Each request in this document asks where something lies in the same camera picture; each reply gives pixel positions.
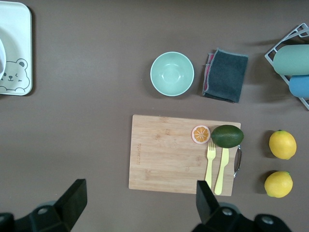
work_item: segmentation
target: bolt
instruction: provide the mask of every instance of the bolt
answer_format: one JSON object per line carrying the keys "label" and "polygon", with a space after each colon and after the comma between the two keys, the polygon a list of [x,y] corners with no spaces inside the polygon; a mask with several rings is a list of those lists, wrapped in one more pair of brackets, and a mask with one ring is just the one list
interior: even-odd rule
{"label": "bolt", "polygon": [[46,208],[42,208],[42,209],[38,210],[39,215],[45,214],[46,212],[47,212]]}
{"label": "bolt", "polygon": [[262,221],[263,221],[264,223],[268,224],[268,225],[274,224],[274,221],[273,221],[270,217],[268,217],[268,216],[263,216],[263,217],[262,217]]}
{"label": "bolt", "polygon": [[227,215],[227,216],[233,215],[232,210],[230,210],[229,208],[224,208],[224,209],[222,210],[222,212],[223,212],[225,215]]}

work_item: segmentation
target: halved orange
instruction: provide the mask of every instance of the halved orange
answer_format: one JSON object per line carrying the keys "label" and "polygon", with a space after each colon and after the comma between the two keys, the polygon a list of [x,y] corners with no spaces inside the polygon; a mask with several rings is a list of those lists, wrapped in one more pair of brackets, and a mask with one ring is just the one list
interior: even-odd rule
{"label": "halved orange", "polygon": [[204,125],[193,128],[191,133],[192,140],[197,144],[205,144],[211,137],[211,131]]}

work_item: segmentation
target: napkin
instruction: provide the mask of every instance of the napkin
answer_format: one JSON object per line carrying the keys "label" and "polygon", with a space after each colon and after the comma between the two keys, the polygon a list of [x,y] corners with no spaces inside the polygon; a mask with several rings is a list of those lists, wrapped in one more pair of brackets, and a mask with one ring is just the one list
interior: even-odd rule
{"label": "napkin", "polygon": [[221,49],[209,54],[205,67],[203,96],[239,102],[248,56]]}

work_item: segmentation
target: bear drawing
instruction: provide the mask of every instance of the bear drawing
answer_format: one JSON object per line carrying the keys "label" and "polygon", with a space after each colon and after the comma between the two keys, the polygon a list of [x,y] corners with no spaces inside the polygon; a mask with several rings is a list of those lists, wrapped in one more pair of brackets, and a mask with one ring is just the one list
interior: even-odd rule
{"label": "bear drawing", "polygon": [[16,62],[7,61],[3,77],[0,79],[0,87],[16,91],[24,90],[30,85],[26,69],[28,63],[24,59],[18,59]]}

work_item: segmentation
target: yellow knife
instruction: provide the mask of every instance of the yellow knife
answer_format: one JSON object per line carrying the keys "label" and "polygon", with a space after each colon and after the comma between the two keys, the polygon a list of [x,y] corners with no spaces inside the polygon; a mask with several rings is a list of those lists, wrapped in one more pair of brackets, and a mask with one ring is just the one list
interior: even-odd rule
{"label": "yellow knife", "polygon": [[216,186],[214,188],[214,193],[217,195],[221,195],[222,193],[224,168],[228,164],[228,156],[229,156],[228,148],[222,148],[219,175],[218,175]]}

